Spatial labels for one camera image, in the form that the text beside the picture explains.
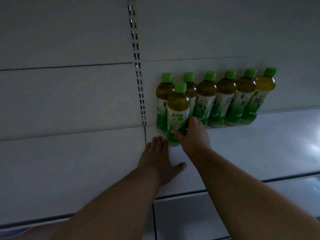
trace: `plastic bottle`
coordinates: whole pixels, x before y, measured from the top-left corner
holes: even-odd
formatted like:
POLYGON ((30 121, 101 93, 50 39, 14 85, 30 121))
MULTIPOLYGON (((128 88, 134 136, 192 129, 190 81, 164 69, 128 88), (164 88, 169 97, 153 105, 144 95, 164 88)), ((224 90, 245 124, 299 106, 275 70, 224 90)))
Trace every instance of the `plastic bottle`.
POLYGON ((170 73, 162 74, 162 83, 160 83, 155 92, 157 97, 157 129, 160 133, 167 133, 167 100, 174 91, 174 84, 170 73))
POLYGON ((251 124, 257 117, 257 113, 266 98, 267 94, 274 90, 276 82, 273 76, 277 73, 274 67, 268 67, 262 76, 255 79, 257 89, 251 96, 248 105, 243 111, 241 122, 244 124, 251 124))
POLYGON ((196 99, 197 99, 197 85, 193 82, 195 75, 193 72, 186 72, 183 76, 183 80, 186 82, 186 93, 190 98, 190 112, 189 117, 193 115, 193 110, 195 108, 196 99))
POLYGON ((171 145, 177 146, 179 142, 171 134, 172 129, 184 132, 186 121, 189 116, 191 101, 186 93, 187 84, 184 81, 178 81, 174 84, 174 92, 168 97, 168 131, 167 139, 171 145))
POLYGON ((210 112, 208 125, 219 127, 223 124, 226 112, 236 92, 234 78, 235 70, 226 70, 224 78, 217 82, 217 96, 213 102, 213 107, 210 112))
POLYGON ((204 126, 208 124, 208 117, 217 95, 215 79, 215 72, 206 72, 204 80, 198 85, 198 96, 195 103, 194 116, 199 119, 204 126))
POLYGON ((250 97, 256 90, 256 82, 254 81, 256 73, 256 69, 246 69, 244 76, 235 81, 237 92, 233 96, 229 109, 226 112, 225 124, 232 126, 240 124, 242 113, 250 97))

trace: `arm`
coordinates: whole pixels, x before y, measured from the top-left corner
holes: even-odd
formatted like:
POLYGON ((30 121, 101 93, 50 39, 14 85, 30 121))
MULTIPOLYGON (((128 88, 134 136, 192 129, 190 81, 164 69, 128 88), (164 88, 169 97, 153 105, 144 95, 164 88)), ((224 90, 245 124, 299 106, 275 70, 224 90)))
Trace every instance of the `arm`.
POLYGON ((320 239, 320 223, 266 184, 211 149, 195 117, 186 136, 172 131, 197 168, 233 239, 320 239))
POLYGON ((154 137, 138 168, 75 214, 51 240, 141 239, 159 186, 185 167, 171 166, 167 140, 154 137))

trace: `green bottle cap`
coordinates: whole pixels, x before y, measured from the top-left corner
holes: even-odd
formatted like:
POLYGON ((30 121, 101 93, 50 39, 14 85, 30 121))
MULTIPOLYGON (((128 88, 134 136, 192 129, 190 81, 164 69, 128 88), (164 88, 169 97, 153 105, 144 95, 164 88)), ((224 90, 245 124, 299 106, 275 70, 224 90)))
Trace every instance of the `green bottle cap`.
POLYGON ((209 71, 205 73, 204 79, 207 81, 214 81, 216 79, 216 72, 209 71))
POLYGON ((277 73, 277 68, 274 67, 267 67, 264 71, 265 76, 271 76, 273 77, 277 73))
POLYGON ((226 72, 224 73, 224 77, 227 78, 227 79, 234 79, 235 76, 236 76, 236 71, 235 70, 226 70, 226 72))
POLYGON ((170 83, 172 81, 172 74, 167 72, 167 73, 162 73, 162 82, 163 83, 170 83))
POLYGON ((185 82, 193 82, 195 79, 195 74, 193 72, 186 72, 183 76, 185 82))
POLYGON ((184 81, 177 81, 174 84, 175 92, 183 93, 183 92, 186 92, 186 90, 187 90, 187 84, 184 81))
POLYGON ((248 68, 244 72, 244 76, 250 77, 250 78, 254 78, 256 76, 256 74, 257 74, 257 70, 254 68, 248 68))

